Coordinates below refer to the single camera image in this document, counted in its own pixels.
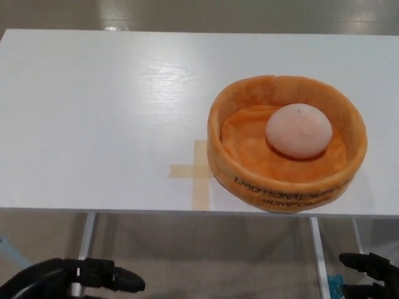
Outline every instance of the tape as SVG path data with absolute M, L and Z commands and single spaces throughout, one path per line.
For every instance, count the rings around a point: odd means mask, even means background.
M 170 166 L 169 178 L 193 179 L 193 210 L 209 210 L 209 179 L 213 173 L 208 166 L 206 140 L 194 141 L 194 164 Z

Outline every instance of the shiny floor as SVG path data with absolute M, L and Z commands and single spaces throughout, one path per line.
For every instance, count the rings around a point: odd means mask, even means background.
M 6 28 L 109 31 L 399 34 L 396 0 L 0 0 Z M 76 258 L 84 215 L 0 212 L 0 235 L 28 259 Z M 351 221 L 320 222 L 327 270 L 357 249 Z M 102 214 L 93 257 L 113 259 L 147 281 L 139 295 L 109 298 L 320 298 L 307 219 Z M 18 269 L 0 257 L 0 283 Z

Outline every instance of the orange plush bowl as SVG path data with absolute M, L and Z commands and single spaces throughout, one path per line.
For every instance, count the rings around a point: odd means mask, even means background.
M 318 108 L 332 124 L 332 140 L 317 157 L 292 159 L 266 140 L 269 117 L 292 103 Z M 366 150 L 357 109 L 334 87 L 310 78 L 267 75 L 234 82 L 209 112 L 207 152 L 215 178 L 238 198 L 270 212 L 299 212 L 334 201 Z

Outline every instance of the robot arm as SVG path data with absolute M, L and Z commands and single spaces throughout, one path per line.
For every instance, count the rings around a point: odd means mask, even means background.
M 0 287 L 1 299 L 77 299 L 69 294 L 71 283 L 136 293 L 145 282 L 137 274 L 115 267 L 111 260 L 50 259 L 19 272 Z
M 348 268 L 366 273 L 384 282 L 372 285 L 343 285 L 346 299 L 399 299 L 399 268 L 376 254 L 340 254 L 339 260 Z

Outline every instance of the table top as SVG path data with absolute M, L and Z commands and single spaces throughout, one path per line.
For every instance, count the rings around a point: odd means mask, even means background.
M 0 208 L 268 214 L 190 176 L 215 96 L 274 74 L 335 86 L 368 131 L 347 192 L 296 215 L 399 216 L 398 52 L 390 36 L 7 30 Z

